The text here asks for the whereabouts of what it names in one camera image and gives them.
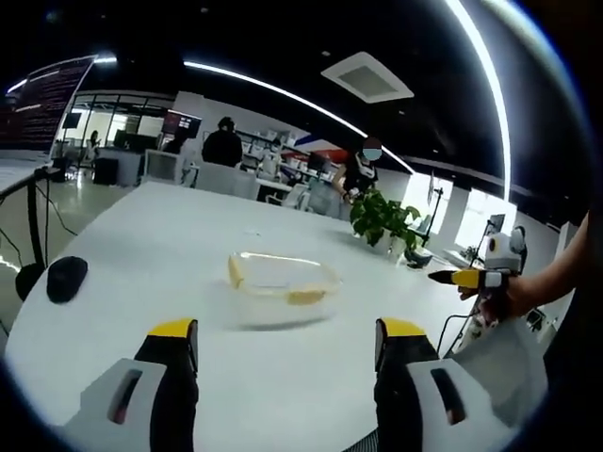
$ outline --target human hand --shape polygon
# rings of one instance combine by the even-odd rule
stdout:
[[[476,289],[469,289],[467,287],[459,287],[458,290],[461,294],[461,299],[469,299],[478,294]],[[509,278],[506,297],[503,302],[506,303],[506,306],[502,311],[509,317],[520,317],[525,315],[531,309],[541,304],[538,299],[538,289],[535,284],[530,278],[522,276]],[[499,320],[497,314],[500,313],[501,310],[499,308],[497,309],[495,303],[500,303],[500,300],[486,297],[481,300],[480,305],[478,306],[486,323]]]

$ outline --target black mouse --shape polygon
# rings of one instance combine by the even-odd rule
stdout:
[[[46,293],[53,303],[71,301],[88,273],[88,263],[79,257],[62,257],[48,267]]]

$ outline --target food container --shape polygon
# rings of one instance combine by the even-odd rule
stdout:
[[[334,314],[341,281],[318,262],[243,251],[229,257],[228,273],[240,324],[294,327]]]

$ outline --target cable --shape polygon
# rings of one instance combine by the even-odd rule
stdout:
[[[442,332],[440,333],[440,340],[437,341],[437,349],[435,350],[435,352],[437,353],[438,356],[440,356],[440,347],[442,346],[442,340],[444,339],[444,332],[446,331],[446,327],[448,326],[448,322],[452,319],[452,318],[470,318],[473,315],[477,314],[480,310],[477,308],[474,308],[468,315],[457,315],[457,314],[453,314],[453,315],[449,315],[448,318],[446,319],[446,322],[444,322],[444,328],[442,329]]]
[[[50,200],[50,178],[46,178],[46,224],[44,225],[44,262],[46,266],[48,266],[48,211],[49,205],[48,202]]]
[[[0,234],[3,235],[4,238],[9,242],[9,244],[15,249],[15,251],[17,251],[17,259],[19,260],[19,266],[23,268],[23,261],[21,260],[21,251],[19,250],[19,248],[14,244],[12,240],[10,240],[10,237],[8,237],[7,233],[5,233],[2,228],[0,228]]]
[[[55,213],[57,214],[58,217],[58,221],[60,221],[60,225],[63,227],[63,229],[65,231],[67,231],[69,234],[71,235],[75,235],[77,236],[77,233],[75,233],[74,231],[72,231],[71,229],[69,229],[67,226],[65,226],[65,223],[63,222],[63,217],[60,215],[60,213],[58,212],[57,207],[55,206],[55,203],[53,202],[53,200],[51,200],[48,196],[46,196],[46,194],[43,192],[43,190],[41,188],[39,188],[38,186],[36,186],[36,188],[38,189],[38,191],[41,193],[41,195],[52,204],[53,209],[55,209]]]

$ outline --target air vent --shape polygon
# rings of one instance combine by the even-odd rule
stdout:
[[[321,74],[368,104],[415,97],[404,82],[366,52],[339,61]]]

